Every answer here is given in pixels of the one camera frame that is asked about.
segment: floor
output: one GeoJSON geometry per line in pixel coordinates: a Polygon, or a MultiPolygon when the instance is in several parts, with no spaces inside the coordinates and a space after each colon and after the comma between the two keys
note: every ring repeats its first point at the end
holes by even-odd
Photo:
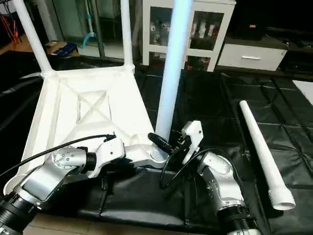
{"type": "MultiPolygon", "coordinates": [[[[21,36],[22,42],[19,42],[16,47],[13,47],[12,43],[0,48],[0,55],[7,52],[8,50],[15,50],[15,51],[24,51],[24,52],[32,52],[32,48],[28,41],[26,35],[21,36]]],[[[78,54],[72,54],[74,56],[83,55],[83,56],[91,56],[91,57],[100,57],[99,50],[97,44],[95,45],[86,45],[85,48],[82,48],[80,43],[76,43],[78,46],[78,54]]],[[[52,46],[47,50],[48,54],[56,51],[58,48],[65,46],[65,42],[58,42],[57,45],[52,46]]],[[[123,44],[122,43],[105,43],[104,45],[104,53],[106,57],[115,58],[115,59],[123,59],[124,58],[124,51],[123,51],[123,44]]]]}
{"type": "Polygon", "coordinates": [[[24,235],[187,235],[185,233],[38,214],[24,235]]]}

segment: white plastic tube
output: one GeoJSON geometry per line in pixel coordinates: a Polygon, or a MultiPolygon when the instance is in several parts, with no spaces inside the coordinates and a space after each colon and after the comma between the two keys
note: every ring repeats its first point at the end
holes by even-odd
{"type": "Polygon", "coordinates": [[[34,25],[30,19],[28,11],[25,7],[23,0],[13,0],[16,11],[19,15],[24,31],[27,35],[28,41],[33,49],[37,62],[40,66],[42,74],[49,74],[53,72],[53,69],[48,61],[45,51],[40,43],[34,25]]]}
{"type": "Polygon", "coordinates": [[[121,0],[124,66],[134,69],[129,0],[121,0]]]}
{"type": "Polygon", "coordinates": [[[171,19],[156,134],[168,141],[179,85],[181,65],[187,46],[188,25],[193,0],[175,0],[171,19]]]}
{"type": "Polygon", "coordinates": [[[268,183],[268,195],[274,209],[286,211],[295,207],[295,201],[290,190],[285,186],[274,158],[266,144],[254,116],[245,100],[240,102],[246,124],[251,134],[255,149],[268,183]]]}

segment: white frame structure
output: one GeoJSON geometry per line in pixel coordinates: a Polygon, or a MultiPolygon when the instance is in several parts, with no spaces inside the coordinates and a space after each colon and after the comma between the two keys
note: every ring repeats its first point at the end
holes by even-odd
{"type": "MultiPolygon", "coordinates": [[[[187,48],[185,52],[185,59],[187,56],[208,57],[210,63],[207,71],[213,71],[217,63],[223,41],[228,29],[228,25],[234,10],[236,2],[231,0],[194,0],[191,11],[191,16],[188,25],[188,32],[191,32],[192,22],[196,11],[223,13],[224,17],[221,23],[220,31],[217,36],[213,50],[200,50],[187,48]]],[[[149,65],[150,52],[167,53],[166,46],[158,46],[150,44],[150,14],[151,7],[165,7],[173,8],[174,0],[144,0],[143,1],[143,64],[149,65]]]]}

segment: glass cabinet door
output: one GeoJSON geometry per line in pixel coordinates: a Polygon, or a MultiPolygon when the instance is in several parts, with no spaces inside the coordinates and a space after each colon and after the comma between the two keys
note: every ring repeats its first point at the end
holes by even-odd
{"type": "Polygon", "coordinates": [[[150,44],[166,46],[171,27],[172,8],[151,7],[150,44]]]}
{"type": "Polygon", "coordinates": [[[213,50],[224,13],[195,11],[190,33],[190,48],[213,50]]]}

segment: red wire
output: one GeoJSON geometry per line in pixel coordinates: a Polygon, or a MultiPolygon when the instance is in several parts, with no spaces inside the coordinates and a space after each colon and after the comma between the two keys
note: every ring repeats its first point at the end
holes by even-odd
{"type": "Polygon", "coordinates": [[[2,24],[3,24],[4,28],[5,28],[5,31],[7,32],[7,34],[8,34],[8,36],[9,36],[10,40],[12,41],[12,36],[11,36],[10,33],[9,33],[9,29],[7,28],[7,25],[6,25],[5,21],[4,21],[3,16],[1,16],[1,21],[2,21],[2,24]]]}
{"type": "Polygon", "coordinates": [[[18,44],[18,37],[19,37],[19,33],[16,30],[16,26],[15,26],[15,21],[13,21],[13,30],[14,33],[12,32],[12,30],[10,29],[10,23],[7,21],[7,19],[4,16],[1,16],[1,21],[2,24],[5,27],[5,30],[11,40],[11,42],[13,43],[13,50],[15,50],[16,45],[18,44]]]}

